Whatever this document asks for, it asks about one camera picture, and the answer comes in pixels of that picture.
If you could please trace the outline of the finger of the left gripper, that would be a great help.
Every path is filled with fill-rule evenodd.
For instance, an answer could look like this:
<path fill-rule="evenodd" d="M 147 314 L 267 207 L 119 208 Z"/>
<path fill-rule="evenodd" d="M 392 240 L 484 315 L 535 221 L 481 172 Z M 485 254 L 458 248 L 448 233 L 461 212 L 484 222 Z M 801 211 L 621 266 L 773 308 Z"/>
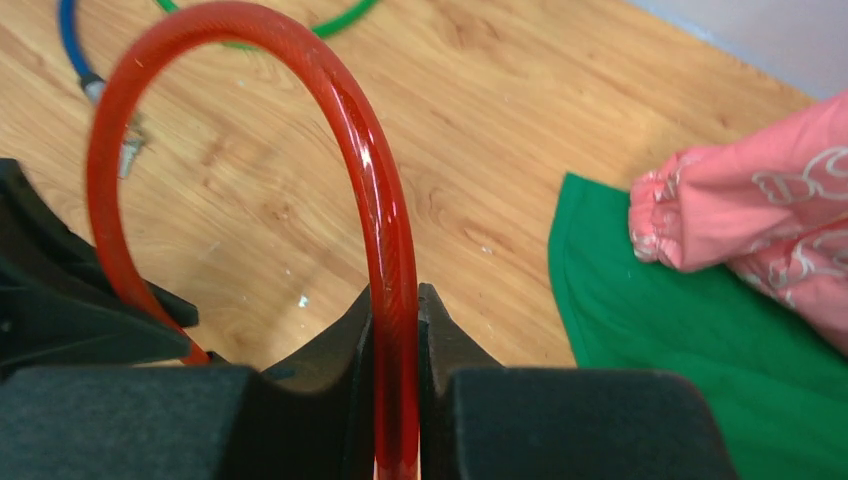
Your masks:
<path fill-rule="evenodd" d="M 1 161 L 1 376 L 37 365 L 176 359 L 186 338 L 123 304 L 94 248 L 47 206 L 17 160 Z"/>

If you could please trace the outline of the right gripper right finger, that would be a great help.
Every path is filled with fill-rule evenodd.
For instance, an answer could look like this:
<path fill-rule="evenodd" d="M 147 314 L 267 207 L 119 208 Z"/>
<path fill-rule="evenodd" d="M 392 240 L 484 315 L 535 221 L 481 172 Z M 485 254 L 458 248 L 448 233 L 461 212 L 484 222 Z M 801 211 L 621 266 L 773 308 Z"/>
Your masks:
<path fill-rule="evenodd" d="M 426 479 L 734 479 L 699 390 L 657 370 L 506 367 L 419 288 Z"/>

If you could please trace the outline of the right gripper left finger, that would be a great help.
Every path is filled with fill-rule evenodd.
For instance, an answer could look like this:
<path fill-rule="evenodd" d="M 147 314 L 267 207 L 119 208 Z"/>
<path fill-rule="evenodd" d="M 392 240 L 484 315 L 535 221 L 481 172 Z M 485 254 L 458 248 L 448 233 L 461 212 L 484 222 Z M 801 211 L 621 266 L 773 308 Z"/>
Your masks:
<path fill-rule="evenodd" d="M 38 367 L 1 385 L 5 479 L 369 479 L 368 292 L 265 371 Z"/>

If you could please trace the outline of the red cable lock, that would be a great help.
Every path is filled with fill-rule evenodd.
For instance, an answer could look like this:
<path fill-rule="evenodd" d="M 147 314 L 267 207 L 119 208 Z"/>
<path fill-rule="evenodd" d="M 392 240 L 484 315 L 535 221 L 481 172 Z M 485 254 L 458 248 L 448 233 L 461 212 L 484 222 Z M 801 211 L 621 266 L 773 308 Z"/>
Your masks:
<path fill-rule="evenodd" d="M 217 1 L 168 16 L 130 47 L 97 106 L 87 153 L 87 208 L 100 265 L 124 303 L 175 326 L 128 250 L 118 199 L 120 150 L 136 104 L 154 77 L 181 54 L 217 41 L 248 43 L 285 63 L 317 101 L 336 137 L 357 202 L 369 271 L 377 475 L 413 479 L 420 424 L 419 306 L 404 194 L 366 96 L 336 54 L 308 28 L 262 5 Z"/>

